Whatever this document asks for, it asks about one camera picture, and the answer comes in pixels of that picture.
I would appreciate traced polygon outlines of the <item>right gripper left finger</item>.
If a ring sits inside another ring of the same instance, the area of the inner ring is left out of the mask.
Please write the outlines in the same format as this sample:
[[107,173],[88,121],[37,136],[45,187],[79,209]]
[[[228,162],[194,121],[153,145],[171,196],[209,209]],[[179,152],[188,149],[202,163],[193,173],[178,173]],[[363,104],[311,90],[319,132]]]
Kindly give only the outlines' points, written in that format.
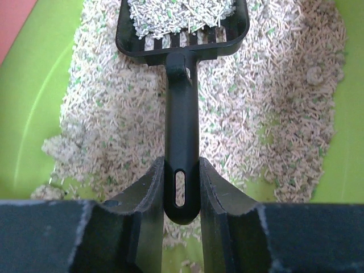
[[2,200],[2,272],[160,272],[164,159],[120,194]]

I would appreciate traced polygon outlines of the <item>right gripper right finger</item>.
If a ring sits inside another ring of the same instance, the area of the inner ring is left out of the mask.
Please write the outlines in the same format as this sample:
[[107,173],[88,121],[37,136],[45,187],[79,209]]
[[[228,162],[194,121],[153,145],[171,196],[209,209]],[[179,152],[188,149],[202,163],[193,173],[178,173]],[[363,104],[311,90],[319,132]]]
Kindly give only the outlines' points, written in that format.
[[363,205],[258,202],[200,159],[205,272],[362,272]]

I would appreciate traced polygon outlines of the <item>black slotted litter scoop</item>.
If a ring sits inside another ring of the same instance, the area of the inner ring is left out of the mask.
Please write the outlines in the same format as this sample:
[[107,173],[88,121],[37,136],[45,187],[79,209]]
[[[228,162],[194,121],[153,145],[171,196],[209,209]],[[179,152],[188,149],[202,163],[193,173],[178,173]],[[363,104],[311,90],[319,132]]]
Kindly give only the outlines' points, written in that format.
[[176,224],[187,225],[199,214],[199,61],[215,60],[238,51],[248,33],[250,22],[246,1],[234,2],[233,14],[222,21],[225,42],[217,41],[215,27],[209,27],[207,43],[198,44],[194,35],[187,46],[180,46],[180,36],[171,35],[171,47],[160,42],[152,50],[138,39],[130,18],[130,8],[123,1],[117,23],[115,43],[120,52],[134,62],[166,69],[166,121],[164,149],[164,211]]

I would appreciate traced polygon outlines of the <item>litter clump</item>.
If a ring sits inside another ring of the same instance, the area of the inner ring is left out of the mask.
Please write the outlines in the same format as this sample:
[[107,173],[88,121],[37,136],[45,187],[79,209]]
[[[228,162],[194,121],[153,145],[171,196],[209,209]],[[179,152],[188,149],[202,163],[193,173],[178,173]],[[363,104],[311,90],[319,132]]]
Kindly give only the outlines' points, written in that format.
[[128,0],[129,19],[138,38],[162,38],[181,30],[196,32],[205,26],[220,26],[236,10],[233,0]]

